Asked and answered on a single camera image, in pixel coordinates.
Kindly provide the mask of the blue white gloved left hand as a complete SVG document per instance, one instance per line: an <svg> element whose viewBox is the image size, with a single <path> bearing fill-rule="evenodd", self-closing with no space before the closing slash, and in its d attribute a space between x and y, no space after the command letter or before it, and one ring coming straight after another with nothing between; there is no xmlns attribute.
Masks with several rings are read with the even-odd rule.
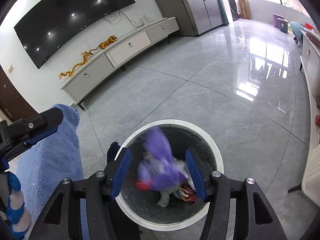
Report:
<svg viewBox="0 0 320 240"><path fill-rule="evenodd" d="M10 171L1 173L1 219L15 239L29 239L34 221L25 207L20 181Z"/></svg>

